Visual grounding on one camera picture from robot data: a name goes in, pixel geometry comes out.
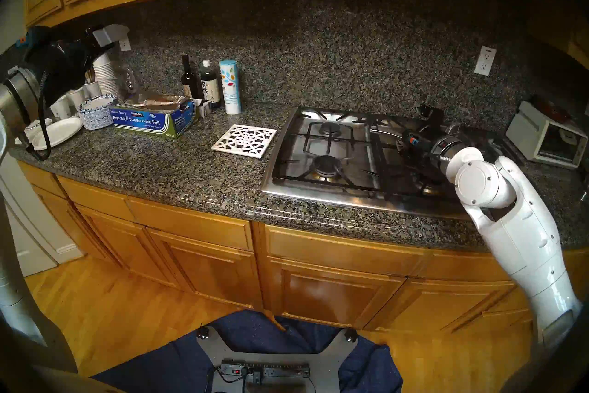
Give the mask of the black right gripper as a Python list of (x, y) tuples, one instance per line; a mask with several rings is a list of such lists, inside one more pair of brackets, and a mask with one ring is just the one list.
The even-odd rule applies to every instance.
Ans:
[[(418, 112), (427, 119), (429, 125), (441, 126), (445, 111), (428, 105), (418, 106)], [(433, 130), (426, 125), (423, 130), (413, 127), (405, 127), (405, 161), (416, 167), (448, 165), (449, 158), (442, 152), (435, 152), (436, 144), (443, 139), (445, 134), (435, 127)]]

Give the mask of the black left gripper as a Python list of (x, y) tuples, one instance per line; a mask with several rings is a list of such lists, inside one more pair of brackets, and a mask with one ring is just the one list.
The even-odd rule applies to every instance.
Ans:
[(58, 34), (52, 30), (28, 30), (26, 68), (44, 94), (65, 94), (80, 88), (93, 62), (112, 49), (116, 40), (128, 38), (129, 31), (127, 26), (111, 25), (67, 41), (57, 39)]

